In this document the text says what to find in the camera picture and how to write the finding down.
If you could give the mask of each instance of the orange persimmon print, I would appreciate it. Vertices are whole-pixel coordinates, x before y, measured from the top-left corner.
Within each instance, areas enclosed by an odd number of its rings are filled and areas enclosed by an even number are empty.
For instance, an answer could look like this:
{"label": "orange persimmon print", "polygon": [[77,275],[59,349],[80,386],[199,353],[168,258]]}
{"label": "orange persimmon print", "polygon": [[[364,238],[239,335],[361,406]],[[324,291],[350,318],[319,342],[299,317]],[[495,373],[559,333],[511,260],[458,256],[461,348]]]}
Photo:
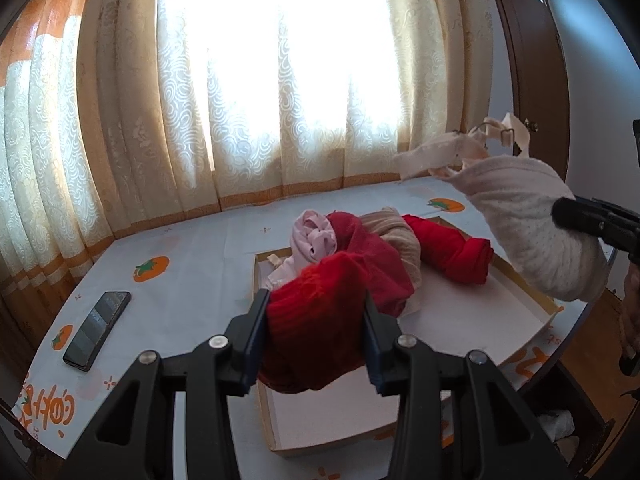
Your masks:
{"label": "orange persimmon print", "polygon": [[[49,389],[48,394],[45,388],[41,388],[40,393],[36,396],[32,384],[24,384],[22,386],[20,394],[22,402],[20,403],[20,418],[18,421],[34,438],[37,439],[40,430],[46,431],[49,424],[67,426],[74,418],[76,400],[67,388],[62,393],[60,393],[60,389],[57,384],[54,384]],[[58,429],[58,436],[64,438],[65,433]]]}
{"label": "orange persimmon print", "polygon": [[464,205],[450,198],[432,198],[429,200],[429,205],[447,213],[459,213],[465,210]]}
{"label": "orange persimmon print", "polygon": [[66,342],[69,340],[69,336],[73,332],[73,325],[65,325],[60,329],[58,335],[51,341],[51,347],[54,350],[62,350],[65,347]]}
{"label": "orange persimmon print", "polygon": [[165,272],[169,266],[169,258],[166,256],[155,256],[145,263],[136,266],[133,271],[133,281],[136,283],[146,282]]}

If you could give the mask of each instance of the door handle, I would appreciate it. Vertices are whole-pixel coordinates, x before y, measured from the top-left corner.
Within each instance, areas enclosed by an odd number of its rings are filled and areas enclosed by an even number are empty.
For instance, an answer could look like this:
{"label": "door handle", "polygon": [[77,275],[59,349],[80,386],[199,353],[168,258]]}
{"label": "door handle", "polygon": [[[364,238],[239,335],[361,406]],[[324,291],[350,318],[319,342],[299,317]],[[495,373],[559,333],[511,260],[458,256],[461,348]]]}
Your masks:
{"label": "door handle", "polygon": [[530,133],[535,134],[538,132],[538,123],[535,121],[529,121],[528,119],[524,119],[523,124],[527,127]]}

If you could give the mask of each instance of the pink clothing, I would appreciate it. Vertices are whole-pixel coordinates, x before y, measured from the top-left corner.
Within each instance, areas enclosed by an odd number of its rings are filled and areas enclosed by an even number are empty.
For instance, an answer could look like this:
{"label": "pink clothing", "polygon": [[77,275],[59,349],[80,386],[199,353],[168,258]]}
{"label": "pink clothing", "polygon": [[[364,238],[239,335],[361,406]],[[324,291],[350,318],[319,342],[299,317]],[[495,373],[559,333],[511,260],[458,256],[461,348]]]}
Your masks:
{"label": "pink clothing", "polygon": [[334,228],[326,216],[307,210],[293,223],[291,256],[267,276],[264,286],[276,290],[300,275],[302,269],[335,253]]}

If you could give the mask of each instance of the white cloth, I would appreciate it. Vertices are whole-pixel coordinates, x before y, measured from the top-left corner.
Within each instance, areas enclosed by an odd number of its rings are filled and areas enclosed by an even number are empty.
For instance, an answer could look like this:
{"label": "white cloth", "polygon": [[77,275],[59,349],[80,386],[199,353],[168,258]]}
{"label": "white cloth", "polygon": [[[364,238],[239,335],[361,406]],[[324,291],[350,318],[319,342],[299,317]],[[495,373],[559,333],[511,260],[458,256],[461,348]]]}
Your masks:
{"label": "white cloth", "polygon": [[609,267],[597,238],[556,227],[551,208],[574,198],[558,174],[535,158],[494,156],[444,178],[484,215],[514,269],[559,300],[594,301]]}
{"label": "white cloth", "polygon": [[300,275],[302,269],[335,253],[335,231],[326,216],[306,210],[293,224],[290,238],[291,256],[266,278],[264,286],[280,288]]}
{"label": "white cloth", "polygon": [[551,442],[569,436],[575,431],[574,418],[567,410],[555,410],[536,417]]}
{"label": "white cloth", "polygon": [[[485,130],[435,137],[411,152],[396,155],[404,180],[429,171],[464,193],[484,215],[514,269],[532,286],[558,300],[594,301],[609,277],[597,238],[556,227],[551,208],[574,195],[544,162],[529,158],[529,131],[507,113],[499,122],[484,119]],[[519,156],[489,157],[484,143],[514,142]],[[461,171],[450,168],[462,164]]]}

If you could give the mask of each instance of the wooden door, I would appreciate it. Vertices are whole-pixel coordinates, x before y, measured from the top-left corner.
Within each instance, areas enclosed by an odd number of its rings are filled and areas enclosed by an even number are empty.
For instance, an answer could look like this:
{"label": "wooden door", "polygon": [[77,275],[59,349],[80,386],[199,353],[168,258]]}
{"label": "wooden door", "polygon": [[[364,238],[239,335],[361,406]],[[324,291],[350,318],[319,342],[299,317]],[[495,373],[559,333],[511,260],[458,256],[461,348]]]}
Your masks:
{"label": "wooden door", "polygon": [[495,0],[509,53],[513,112],[532,124],[530,154],[564,180],[569,163],[569,88],[551,10],[540,0]]}

